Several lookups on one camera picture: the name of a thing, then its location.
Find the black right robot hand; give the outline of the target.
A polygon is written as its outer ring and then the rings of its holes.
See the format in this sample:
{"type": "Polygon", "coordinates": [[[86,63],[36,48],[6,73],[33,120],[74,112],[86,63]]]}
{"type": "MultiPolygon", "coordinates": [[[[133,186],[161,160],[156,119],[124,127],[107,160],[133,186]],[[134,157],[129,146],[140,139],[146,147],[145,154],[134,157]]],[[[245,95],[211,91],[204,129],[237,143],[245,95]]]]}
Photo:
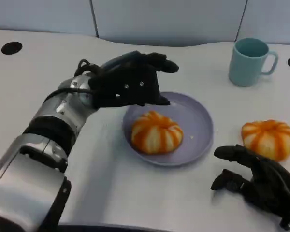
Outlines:
{"type": "Polygon", "coordinates": [[[228,190],[240,194],[256,208],[281,217],[280,227],[290,230],[290,173],[279,163],[241,145],[220,146],[214,156],[237,162],[252,171],[252,179],[223,169],[211,190],[228,190]]]}

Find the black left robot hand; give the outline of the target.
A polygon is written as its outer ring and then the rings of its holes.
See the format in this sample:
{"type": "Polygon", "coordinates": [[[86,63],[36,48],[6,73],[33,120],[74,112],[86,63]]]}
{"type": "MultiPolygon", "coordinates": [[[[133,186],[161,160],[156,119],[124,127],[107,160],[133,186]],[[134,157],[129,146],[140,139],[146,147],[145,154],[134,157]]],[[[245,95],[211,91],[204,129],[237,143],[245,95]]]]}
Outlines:
{"type": "Polygon", "coordinates": [[[179,67],[165,54],[133,51],[108,61],[101,69],[103,73],[95,84],[95,105],[99,108],[170,105],[160,93],[157,72],[175,73],[179,67]]]}

